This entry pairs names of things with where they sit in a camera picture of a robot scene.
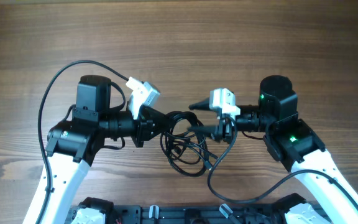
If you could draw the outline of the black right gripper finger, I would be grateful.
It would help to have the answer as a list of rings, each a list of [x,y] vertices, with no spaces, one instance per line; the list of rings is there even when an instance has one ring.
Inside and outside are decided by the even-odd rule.
[[[189,131],[203,134],[218,134],[219,126],[190,126]]]
[[[200,102],[191,104],[188,108],[190,110],[202,110],[202,111],[210,111],[210,107],[209,107],[209,101],[210,98],[206,98]]]

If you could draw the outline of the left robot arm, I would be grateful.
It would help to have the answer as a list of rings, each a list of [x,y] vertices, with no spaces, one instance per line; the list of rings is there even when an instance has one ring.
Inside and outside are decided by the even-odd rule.
[[[87,175],[96,153],[107,138],[132,138],[142,147],[169,128],[169,118],[153,109],[160,91],[148,82],[130,77],[129,99],[110,106],[111,89],[119,86],[107,77],[82,76],[77,87],[71,120],[60,121],[47,136],[49,166],[41,179],[24,223],[63,223],[73,198]]]

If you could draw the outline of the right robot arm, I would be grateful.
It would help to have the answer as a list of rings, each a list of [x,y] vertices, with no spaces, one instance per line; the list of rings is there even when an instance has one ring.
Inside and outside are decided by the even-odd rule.
[[[344,178],[324,142],[298,117],[298,96],[289,78],[272,75],[260,82],[257,105],[236,104],[227,88],[212,90],[209,97],[190,110],[214,111],[217,126],[190,127],[214,141],[233,145],[239,132],[263,132],[268,153],[281,162],[288,175],[262,195],[239,204],[257,202],[288,179],[295,177],[313,195],[328,219],[312,213],[302,201],[284,204],[279,212],[287,223],[358,223],[358,194]]]

